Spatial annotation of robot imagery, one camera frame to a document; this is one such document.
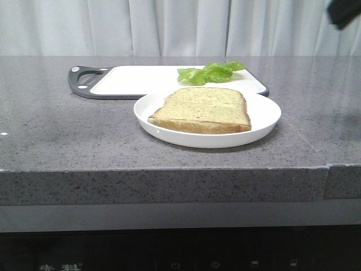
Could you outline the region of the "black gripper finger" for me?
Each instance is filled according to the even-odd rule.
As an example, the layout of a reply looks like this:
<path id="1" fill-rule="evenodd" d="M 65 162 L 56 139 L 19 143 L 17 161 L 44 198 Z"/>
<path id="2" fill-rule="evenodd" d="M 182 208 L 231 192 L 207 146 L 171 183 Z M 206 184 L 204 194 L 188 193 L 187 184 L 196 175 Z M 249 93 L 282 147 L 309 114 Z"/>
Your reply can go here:
<path id="1" fill-rule="evenodd" d="M 360 15 L 360 0 L 333 0 L 327 7 L 331 24 L 343 30 Z"/>

